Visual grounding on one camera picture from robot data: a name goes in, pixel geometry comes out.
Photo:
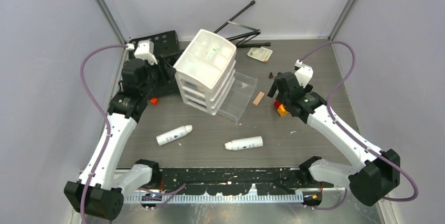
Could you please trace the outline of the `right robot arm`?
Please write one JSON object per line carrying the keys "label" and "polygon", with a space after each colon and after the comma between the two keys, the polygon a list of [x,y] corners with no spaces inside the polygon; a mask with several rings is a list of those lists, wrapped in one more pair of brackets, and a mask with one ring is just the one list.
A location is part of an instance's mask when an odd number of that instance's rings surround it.
{"label": "right robot arm", "polygon": [[365,206],[373,206],[400,184],[401,159],[392,149],[381,150],[354,131],[342,119],[328,112],[326,101],[312,86],[303,87],[295,74],[279,72],[268,96],[283,104],[286,111],[320,132],[349,161],[349,165],[313,156],[300,164],[300,182],[314,187],[327,182],[349,190]]}

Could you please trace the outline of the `white plastic drawer organizer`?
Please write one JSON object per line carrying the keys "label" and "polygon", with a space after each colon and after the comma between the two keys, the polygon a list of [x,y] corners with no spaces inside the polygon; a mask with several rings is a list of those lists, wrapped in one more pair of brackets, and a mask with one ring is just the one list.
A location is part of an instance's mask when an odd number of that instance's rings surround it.
{"label": "white plastic drawer organizer", "polygon": [[200,29],[173,66],[183,102],[239,124],[258,80],[236,71],[236,51],[229,40]]}

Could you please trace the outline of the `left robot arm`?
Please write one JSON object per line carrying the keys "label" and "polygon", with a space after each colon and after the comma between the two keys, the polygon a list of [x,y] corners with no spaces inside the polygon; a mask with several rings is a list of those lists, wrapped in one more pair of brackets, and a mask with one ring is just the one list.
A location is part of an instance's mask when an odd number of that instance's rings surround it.
{"label": "left robot arm", "polygon": [[124,199],[145,186],[156,189],[162,181],[157,162],[139,159],[132,168],[115,178],[114,173],[123,149],[147,107],[159,78],[147,60],[127,60],[122,69],[118,93],[111,99],[103,133],[88,165],[77,181],[67,182],[64,195],[74,210],[83,216],[108,221],[120,214]]}

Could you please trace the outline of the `small white bottle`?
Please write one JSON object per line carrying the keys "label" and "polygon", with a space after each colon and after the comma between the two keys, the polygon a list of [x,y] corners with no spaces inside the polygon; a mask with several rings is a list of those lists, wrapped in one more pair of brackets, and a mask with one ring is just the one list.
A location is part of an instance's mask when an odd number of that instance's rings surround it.
{"label": "small white bottle", "polygon": [[263,147],[263,139],[261,136],[241,138],[225,143],[224,147],[228,151],[240,151],[251,148]]}

